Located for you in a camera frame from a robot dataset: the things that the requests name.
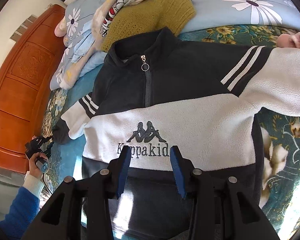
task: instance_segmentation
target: screw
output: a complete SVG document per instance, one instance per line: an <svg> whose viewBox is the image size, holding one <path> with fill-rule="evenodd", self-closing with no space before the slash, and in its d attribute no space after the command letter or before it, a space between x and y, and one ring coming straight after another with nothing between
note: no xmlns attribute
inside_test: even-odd
<svg viewBox="0 0 300 240"><path fill-rule="evenodd" d="M229 182L231 182L231 183L236 183L236 182L238 181L237 178L236 178L236 177L233 177L233 176L229 177L228 180L229 180Z"/></svg>
<svg viewBox="0 0 300 240"><path fill-rule="evenodd" d="M101 175L108 175L109 172L110 172L110 171L109 171L108 169L103 169L103 170L100 171L100 174L101 174Z"/></svg>
<svg viewBox="0 0 300 240"><path fill-rule="evenodd" d="M72 178L71 176L66 176L66 177L63 179L63 181L64 181L65 183L70 183L70 182L73 181L73 178Z"/></svg>
<svg viewBox="0 0 300 240"><path fill-rule="evenodd" d="M194 175L201 175L201 174L202 174L202 170L200 170L200 169L194 169L194 170L192 171L192 173L193 173Z"/></svg>

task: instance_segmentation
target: zipper pull ring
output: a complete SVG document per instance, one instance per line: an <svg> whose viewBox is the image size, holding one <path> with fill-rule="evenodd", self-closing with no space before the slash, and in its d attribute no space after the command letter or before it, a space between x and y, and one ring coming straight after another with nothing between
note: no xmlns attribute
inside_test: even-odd
<svg viewBox="0 0 300 240"><path fill-rule="evenodd" d="M145 72L145 71L148 71L149 70L149 65L146 63L146 56L145 55L142 55L141 56L141 60L143 61L143 64L141 66L141 69Z"/></svg>

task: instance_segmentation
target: orange wooden headboard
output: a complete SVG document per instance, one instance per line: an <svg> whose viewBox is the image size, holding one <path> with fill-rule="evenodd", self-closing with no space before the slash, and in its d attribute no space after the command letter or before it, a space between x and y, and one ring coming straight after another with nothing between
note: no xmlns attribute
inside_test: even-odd
<svg viewBox="0 0 300 240"><path fill-rule="evenodd" d="M0 167L29 170L25 143L40 135L49 83L65 50L54 29L65 9L47 9L13 46L0 68Z"/></svg>

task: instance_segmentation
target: jacket collar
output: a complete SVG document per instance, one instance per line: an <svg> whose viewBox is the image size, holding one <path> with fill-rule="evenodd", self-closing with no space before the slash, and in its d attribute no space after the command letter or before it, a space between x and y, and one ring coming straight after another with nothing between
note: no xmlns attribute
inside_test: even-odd
<svg viewBox="0 0 300 240"><path fill-rule="evenodd" d="M153 65L167 57L178 44L168 27L161 30L141 33L114 42L109 49L108 56L119 67L126 67L133 63L142 64L141 55L146 56L146 62L152 69Z"/></svg>

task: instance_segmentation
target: patterned knit fabric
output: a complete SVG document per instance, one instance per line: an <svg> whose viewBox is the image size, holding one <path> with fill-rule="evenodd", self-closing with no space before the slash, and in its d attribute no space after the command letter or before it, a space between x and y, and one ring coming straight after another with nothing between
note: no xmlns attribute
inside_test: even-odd
<svg viewBox="0 0 300 240"><path fill-rule="evenodd" d="M177 36L194 15L191 0L145 0L121 8L111 23L101 50L108 52L111 44L117 40L165 26Z"/></svg>

